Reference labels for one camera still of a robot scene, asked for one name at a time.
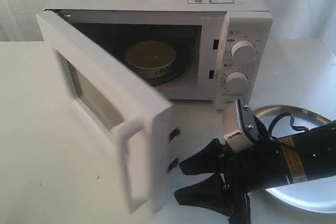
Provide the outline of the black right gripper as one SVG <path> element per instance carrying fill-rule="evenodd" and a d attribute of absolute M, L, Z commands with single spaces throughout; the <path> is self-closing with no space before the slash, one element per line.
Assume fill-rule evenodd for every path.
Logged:
<path fill-rule="evenodd" d="M 251 223 L 248 193 L 270 188 L 279 182 L 282 173 L 281 150 L 261 121 L 255 118 L 258 141 L 248 149 L 235 153 L 225 142 L 224 177 L 227 186 L 229 223 Z M 184 175 L 199 175 L 221 171 L 223 145 L 214 138 L 193 156 L 180 162 Z M 180 205 L 220 207 L 226 202 L 221 176 L 211 176 L 197 184 L 178 189 L 174 193 Z"/>

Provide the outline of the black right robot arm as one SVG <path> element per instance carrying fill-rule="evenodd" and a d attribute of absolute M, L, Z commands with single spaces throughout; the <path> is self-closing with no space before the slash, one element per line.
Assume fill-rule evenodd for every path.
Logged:
<path fill-rule="evenodd" d="M 259 140 L 241 152 L 215 138 L 182 161 L 183 174 L 208 178 L 178 189 L 176 201 L 220 213 L 230 223 L 250 223 L 250 192 L 334 176 L 335 122 L 309 129 L 294 125 L 291 118 L 295 133 L 275 137 L 280 120 L 276 116 L 269 126 L 257 121 Z"/>

